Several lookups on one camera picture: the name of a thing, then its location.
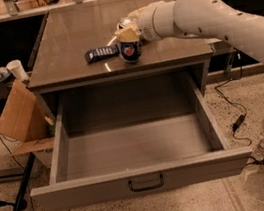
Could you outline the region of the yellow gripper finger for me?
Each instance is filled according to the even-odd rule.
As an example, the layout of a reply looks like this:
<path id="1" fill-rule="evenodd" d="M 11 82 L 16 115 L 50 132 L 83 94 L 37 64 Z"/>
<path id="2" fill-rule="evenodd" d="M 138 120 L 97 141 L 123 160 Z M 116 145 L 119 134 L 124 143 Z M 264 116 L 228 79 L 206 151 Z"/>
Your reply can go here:
<path id="1" fill-rule="evenodd" d="M 141 7 L 141 8 L 138 8 L 138 9 L 135 9 L 134 11 L 131 11 L 127 17 L 128 18 L 133 18 L 133 19 L 136 19 L 139 17 L 139 15 L 141 14 L 141 12 L 144 11 L 144 7 Z"/>
<path id="2" fill-rule="evenodd" d="M 134 24 L 127 25 L 124 28 L 115 31 L 114 35 L 117 36 L 120 42 L 138 42 L 140 39 L 136 29 L 137 27 Z"/>

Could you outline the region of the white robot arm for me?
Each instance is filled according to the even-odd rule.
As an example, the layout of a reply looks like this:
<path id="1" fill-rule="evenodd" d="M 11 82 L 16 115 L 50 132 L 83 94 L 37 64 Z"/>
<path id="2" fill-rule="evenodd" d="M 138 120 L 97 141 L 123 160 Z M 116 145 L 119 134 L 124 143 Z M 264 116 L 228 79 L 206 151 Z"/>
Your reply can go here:
<path id="1" fill-rule="evenodd" d="M 127 25 L 114 32 L 120 41 L 215 38 L 264 65 L 264 16 L 236 10 L 222 0 L 157 1 L 127 17 Z"/>

